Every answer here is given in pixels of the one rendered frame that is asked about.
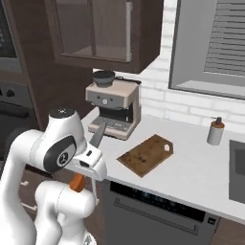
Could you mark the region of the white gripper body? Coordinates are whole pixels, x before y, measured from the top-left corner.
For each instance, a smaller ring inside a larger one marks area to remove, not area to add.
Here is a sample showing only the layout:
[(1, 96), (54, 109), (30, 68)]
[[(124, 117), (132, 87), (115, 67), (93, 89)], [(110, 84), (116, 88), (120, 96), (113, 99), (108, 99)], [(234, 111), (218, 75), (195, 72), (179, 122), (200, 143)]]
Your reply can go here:
[(99, 158), (95, 163), (85, 163), (79, 160), (73, 160), (70, 164), (73, 172), (83, 174), (96, 181), (102, 181), (107, 176), (106, 164), (102, 158)]

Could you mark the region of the glass cupboard door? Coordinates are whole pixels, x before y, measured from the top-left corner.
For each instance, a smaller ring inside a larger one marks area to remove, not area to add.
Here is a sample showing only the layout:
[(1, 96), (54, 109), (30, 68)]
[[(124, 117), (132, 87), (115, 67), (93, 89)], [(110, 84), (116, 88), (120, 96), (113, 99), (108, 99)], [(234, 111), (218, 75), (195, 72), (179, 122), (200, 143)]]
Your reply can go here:
[(55, 0), (64, 56), (125, 60), (126, 0)]

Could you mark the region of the orange-handled knife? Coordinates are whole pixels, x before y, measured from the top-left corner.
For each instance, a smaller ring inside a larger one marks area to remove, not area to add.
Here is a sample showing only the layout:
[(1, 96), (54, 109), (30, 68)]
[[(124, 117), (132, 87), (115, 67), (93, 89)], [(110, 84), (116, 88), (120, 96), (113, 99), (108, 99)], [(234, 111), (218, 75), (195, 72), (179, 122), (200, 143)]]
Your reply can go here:
[[(90, 142), (86, 145), (83, 152), (76, 155), (73, 160), (83, 161), (85, 163), (95, 163), (99, 158), (102, 158), (102, 152), (99, 150), (99, 145), (105, 131), (106, 123), (103, 122), (97, 129), (96, 133), (91, 138)], [(76, 173), (71, 182), (69, 183), (70, 189), (81, 192), (85, 188), (85, 175)]]

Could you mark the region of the black microwave oven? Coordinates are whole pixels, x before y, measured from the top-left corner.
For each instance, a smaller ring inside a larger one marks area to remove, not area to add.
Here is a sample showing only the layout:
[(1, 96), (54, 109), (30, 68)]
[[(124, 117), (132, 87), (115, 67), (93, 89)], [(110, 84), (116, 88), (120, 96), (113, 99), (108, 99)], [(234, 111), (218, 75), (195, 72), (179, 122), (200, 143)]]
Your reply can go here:
[(22, 72), (22, 65), (3, 0), (0, 0), (0, 71)]

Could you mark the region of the brown wooden cutting board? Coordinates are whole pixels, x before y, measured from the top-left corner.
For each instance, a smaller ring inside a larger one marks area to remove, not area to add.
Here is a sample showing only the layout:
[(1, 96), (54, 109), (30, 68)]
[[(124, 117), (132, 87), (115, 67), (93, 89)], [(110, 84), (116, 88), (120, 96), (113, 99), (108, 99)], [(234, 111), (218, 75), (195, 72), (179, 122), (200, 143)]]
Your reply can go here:
[(126, 151), (118, 161), (143, 178), (173, 154), (173, 143), (154, 134)]

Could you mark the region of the brown base cupboard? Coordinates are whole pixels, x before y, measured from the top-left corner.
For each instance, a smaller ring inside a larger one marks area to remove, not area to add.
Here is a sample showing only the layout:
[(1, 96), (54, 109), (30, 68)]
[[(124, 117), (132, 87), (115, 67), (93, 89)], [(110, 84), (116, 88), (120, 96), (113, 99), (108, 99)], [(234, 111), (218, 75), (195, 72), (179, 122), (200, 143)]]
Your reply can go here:
[(221, 218), (211, 245), (245, 245), (245, 225)]

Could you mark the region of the dark brown wall cupboard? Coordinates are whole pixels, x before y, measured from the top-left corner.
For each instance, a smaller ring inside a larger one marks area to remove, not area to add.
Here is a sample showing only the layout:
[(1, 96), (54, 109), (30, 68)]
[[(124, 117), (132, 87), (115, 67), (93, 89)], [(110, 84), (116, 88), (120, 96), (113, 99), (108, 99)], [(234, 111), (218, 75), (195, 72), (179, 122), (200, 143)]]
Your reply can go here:
[(160, 54), (164, 0), (131, 0), (131, 53), (129, 62), (64, 56), (58, 33), (55, 0), (45, 0), (56, 62), (71, 66), (139, 74)]

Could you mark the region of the beige coffee machine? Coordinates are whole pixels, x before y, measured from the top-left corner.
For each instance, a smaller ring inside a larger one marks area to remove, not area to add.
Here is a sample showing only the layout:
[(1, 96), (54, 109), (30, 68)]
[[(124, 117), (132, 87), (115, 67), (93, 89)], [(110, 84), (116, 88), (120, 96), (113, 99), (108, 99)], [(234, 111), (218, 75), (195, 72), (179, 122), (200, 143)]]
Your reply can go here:
[(94, 72), (92, 79), (93, 83), (85, 89), (85, 99), (98, 107), (99, 115), (88, 125), (88, 130), (96, 132), (106, 123), (106, 136), (126, 141), (141, 121), (141, 82), (105, 70)]

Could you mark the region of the grey soap dispenser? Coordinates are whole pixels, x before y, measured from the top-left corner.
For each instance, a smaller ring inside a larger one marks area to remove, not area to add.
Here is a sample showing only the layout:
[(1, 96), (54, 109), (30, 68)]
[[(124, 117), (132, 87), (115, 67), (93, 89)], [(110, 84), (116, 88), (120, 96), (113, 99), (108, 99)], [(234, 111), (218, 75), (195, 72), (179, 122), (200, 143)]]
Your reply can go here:
[(211, 122), (207, 143), (210, 145), (219, 145), (222, 139), (225, 124), (221, 117), (213, 118)]

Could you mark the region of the black built-in oven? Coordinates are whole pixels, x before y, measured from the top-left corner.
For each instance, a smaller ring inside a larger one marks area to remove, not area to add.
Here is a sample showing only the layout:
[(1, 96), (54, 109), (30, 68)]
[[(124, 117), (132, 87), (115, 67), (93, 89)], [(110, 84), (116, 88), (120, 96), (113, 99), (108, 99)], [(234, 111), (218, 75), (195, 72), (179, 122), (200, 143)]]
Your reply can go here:
[(6, 139), (18, 127), (38, 128), (28, 86), (0, 80), (0, 159)]

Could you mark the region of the grey sink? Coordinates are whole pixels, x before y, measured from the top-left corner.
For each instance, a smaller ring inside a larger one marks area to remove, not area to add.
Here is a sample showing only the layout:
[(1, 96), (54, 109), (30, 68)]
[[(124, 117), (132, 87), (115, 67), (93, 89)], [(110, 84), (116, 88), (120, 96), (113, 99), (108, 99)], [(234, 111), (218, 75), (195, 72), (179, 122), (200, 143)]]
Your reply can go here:
[(245, 143), (230, 140), (229, 199), (245, 204)]

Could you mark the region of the grey framed window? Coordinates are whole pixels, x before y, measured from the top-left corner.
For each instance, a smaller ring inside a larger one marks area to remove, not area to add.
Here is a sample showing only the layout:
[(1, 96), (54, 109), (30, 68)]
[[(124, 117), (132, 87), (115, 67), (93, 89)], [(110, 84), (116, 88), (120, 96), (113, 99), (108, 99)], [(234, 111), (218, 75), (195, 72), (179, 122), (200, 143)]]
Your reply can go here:
[(178, 0), (170, 88), (245, 100), (245, 77), (204, 71), (217, 0)]

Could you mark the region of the grey dishwasher door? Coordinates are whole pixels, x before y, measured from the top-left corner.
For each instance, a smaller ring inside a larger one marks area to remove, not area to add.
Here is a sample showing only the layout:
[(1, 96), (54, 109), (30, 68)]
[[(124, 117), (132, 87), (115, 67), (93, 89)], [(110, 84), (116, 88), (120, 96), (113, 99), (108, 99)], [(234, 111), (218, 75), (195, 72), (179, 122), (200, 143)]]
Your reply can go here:
[[(211, 245), (220, 221), (208, 212), (108, 180), (102, 182), (102, 198), (107, 245)], [(198, 235), (115, 207), (116, 198), (129, 207), (182, 226), (196, 225)]]

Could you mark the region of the grey window blinds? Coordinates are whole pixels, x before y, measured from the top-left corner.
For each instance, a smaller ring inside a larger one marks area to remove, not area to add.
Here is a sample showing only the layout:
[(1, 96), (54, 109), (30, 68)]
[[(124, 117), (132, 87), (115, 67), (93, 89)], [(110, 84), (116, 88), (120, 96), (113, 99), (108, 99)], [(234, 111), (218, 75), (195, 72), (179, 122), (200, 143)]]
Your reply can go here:
[(217, 0), (204, 71), (245, 77), (245, 0)]

